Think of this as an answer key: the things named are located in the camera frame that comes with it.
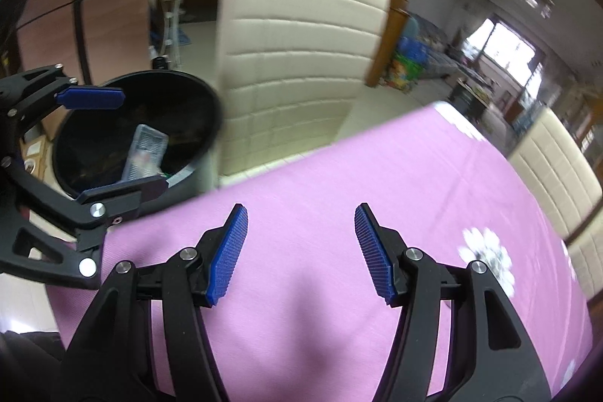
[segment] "black fabric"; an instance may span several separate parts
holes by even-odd
[[[58,333],[0,333],[0,400],[50,402],[64,348]]]

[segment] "clear plastic container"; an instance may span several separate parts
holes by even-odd
[[[168,135],[149,125],[138,125],[130,145],[121,180],[161,174],[161,161],[168,148]]]

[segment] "wooden column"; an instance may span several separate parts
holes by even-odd
[[[391,54],[394,52],[400,34],[408,20],[407,6],[408,0],[391,0],[390,14],[387,18],[385,31],[381,37],[381,43],[375,55],[373,66],[367,75],[366,85],[369,87],[377,85],[381,74],[390,62]]]

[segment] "white flower print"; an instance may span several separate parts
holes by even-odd
[[[576,270],[574,269],[574,265],[572,264],[572,258],[569,257],[568,248],[566,248],[565,242],[562,241],[563,254],[565,254],[566,259],[568,260],[569,271],[572,273],[572,280],[576,281]]]
[[[562,384],[559,387],[560,390],[563,387],[565,387],[566,383],[569,382],[569,380],[574,376],[575,371],[576,371],[576,360],[571,360],[569,362],[568,369],[566,370],[565,375],[563,376]]]
[[[515,277],[511,273],[511,258],[505,247],[500,245],[500,239],[489,228],[481,233],[473,227],[471,230],[462,231],[467,246],[458,248],[458,253],[463,261],[485,262],[492,274],[496,277],[500,286],[507,296],[511,298],[515,294]]]
[[[474,138],[475,140],[485,140],[485,137],[479,133],[478,129],[469,123],[452,105],[443,101],[438,101],[433,104],[433,108],[441,114],[447,122],[456,126],[467,137]]]

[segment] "pink tablecloth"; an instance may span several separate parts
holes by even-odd
[[[354,233],[363,201],[437,261],[464,266],[463,257],[484,248],[497,255],[551,390],[560,389],[592,342],[565,248],[505,158],[445,104],[120,226],[106,240],[103,278],[121,259],[145,266],[195,245],[241,202],[249,212],[245,245],[226,297],[203,311],[230,399],[367,402],[399,311],[376,295]],[[48,294],[67,343],[94,292],[49,287]],[[431,391],[444,379],[449,321],[442,303]],[[160,388],[170,391],[162,329],[158,303],[156,365]]]

